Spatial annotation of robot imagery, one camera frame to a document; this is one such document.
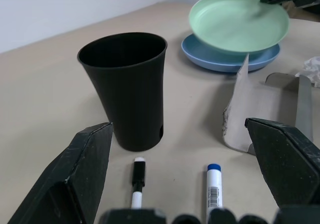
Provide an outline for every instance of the black cup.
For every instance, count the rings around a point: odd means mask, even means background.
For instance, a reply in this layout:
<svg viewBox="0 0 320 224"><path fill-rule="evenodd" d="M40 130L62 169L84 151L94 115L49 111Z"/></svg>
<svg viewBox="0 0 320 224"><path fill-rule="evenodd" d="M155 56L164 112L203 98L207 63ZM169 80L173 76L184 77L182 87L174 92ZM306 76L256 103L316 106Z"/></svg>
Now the black cup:
<svg viewBox="0 0 320 224"><path fill-rule="evenodd" d="M124 149L154 147L164 132L163 75L167 42L151 33L121 33L78 53Z"/></svg>

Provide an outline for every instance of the table surface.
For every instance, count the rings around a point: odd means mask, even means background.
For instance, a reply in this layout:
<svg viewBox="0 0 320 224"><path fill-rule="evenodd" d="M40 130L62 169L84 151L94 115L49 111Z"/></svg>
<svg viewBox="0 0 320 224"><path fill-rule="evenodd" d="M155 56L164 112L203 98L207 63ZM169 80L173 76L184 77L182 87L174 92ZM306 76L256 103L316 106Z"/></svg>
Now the table surface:
<svg viewBox="0 0 320 224"><path fill-rule="evenodd" d="M143 31L168 41L164 68L164 136L143 153L112 140L106 181L95 223L111 208L130 206L131 166L146 159L143 207L163 210L169 222L179 214L205 217L206 166L222 167L223 204L239 218L251 213L271 221L277 205L254 156L227 148L223 111L235 75L199 68L181 51L191 33L191 6L159 3L136 12L49 38L0 55L0 223L18 208L44 168L85 127L107 121L77 52L88 42L119 32ZM320 23L291 20L279 57L250 73L256 82L273 72L297 73L320 56ZM320 93L312 89L314 142L320 143Z"/></svg>

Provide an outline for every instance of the white wall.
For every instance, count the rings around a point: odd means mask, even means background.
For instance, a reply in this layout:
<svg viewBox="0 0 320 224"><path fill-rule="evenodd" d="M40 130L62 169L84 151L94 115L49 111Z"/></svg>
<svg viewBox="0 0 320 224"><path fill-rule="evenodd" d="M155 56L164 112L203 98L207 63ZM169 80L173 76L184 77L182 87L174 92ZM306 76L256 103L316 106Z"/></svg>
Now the white wall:
<svg viewBox="0 0 320 224"><path fill-rule="evenodd" d="M161 1L0 0L0 53Z"/></svg>

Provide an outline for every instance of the white tissue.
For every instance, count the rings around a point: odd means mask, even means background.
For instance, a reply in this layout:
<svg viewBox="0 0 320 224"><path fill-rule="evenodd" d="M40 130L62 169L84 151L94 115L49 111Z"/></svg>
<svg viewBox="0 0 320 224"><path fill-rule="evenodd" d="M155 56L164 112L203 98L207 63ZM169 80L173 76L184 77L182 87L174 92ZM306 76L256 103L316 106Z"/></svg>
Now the white tissue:
<svg viewBox="0 0 320 224"><path fill-rule="evenodd" d="M295 76L299 77L302 74L308 77L316 88L320 88L320 57L313 57L304 63L303 70Z"/></svg>

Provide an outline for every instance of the blue marker cap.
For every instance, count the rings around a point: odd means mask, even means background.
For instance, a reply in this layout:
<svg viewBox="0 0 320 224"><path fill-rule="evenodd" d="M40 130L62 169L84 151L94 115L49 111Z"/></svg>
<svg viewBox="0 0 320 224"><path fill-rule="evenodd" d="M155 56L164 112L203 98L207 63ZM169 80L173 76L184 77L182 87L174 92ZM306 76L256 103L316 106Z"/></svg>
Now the blue marker cap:
<svg viewBox="0 0 320 224"><path fill-rule="evenodd" d="M215 169L215 170L219 170L219 171L221 172L221 167L220 167L220 165L215 164L215 163L208 165L208 171L209 171L209 170L214 170L214 169Z"/></svg>

